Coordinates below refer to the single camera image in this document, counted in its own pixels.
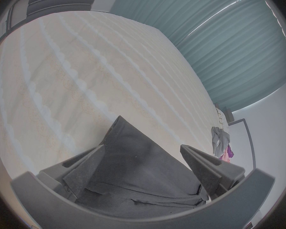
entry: curtain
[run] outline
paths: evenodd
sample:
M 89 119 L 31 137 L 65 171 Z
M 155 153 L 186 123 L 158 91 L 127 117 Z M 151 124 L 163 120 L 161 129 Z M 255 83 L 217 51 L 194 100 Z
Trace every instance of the curtain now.
M 110 12 L 159 29 L 222 110 L 286 82 L 286 38 L 264 0 L 116 0 Z

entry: curtain fold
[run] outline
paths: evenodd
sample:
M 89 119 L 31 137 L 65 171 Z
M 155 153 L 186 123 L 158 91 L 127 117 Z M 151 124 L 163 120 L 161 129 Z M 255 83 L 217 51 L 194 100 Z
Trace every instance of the curtain fold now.
M 223 110 L 286 82 L 286 39 L 264 0 L 116 0 L 110 12 L 159 29 Z

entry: gray plastic bar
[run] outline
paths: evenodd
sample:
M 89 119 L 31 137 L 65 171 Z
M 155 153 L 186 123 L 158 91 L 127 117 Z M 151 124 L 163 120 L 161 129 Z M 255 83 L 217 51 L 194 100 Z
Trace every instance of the gray plastic bar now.
M 89 211 L 26 172 L 11 182 L 27 212 L 43 229 L 243 228 L 268 196 L 274 178 L 253 170 L 239 184 L 211 203 L 186 212 L 149 219 L 119 219 Z

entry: beige bedsheet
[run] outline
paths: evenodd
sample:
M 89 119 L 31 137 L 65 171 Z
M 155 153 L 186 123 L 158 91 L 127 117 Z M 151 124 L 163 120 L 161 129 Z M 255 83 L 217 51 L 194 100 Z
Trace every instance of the beige bedsheet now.
M 15 178 L 96 146 L 118 117 L 186 164 L 212 154 L 216 108 L 157 29 L 108 13 L 50 14 L 0 45 L 0 157 Z

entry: bed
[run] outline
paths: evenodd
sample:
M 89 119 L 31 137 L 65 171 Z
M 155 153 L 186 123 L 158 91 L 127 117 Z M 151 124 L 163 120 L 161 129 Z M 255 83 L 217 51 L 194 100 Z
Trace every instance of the bed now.
M 181 144 L 212 154 L 211 128 L 228 126 L 188 62 L 151 26 L 62 12 L 0 45 L 0 158 L 12 179 L 98 145 L 119 115 L 186 166 Z

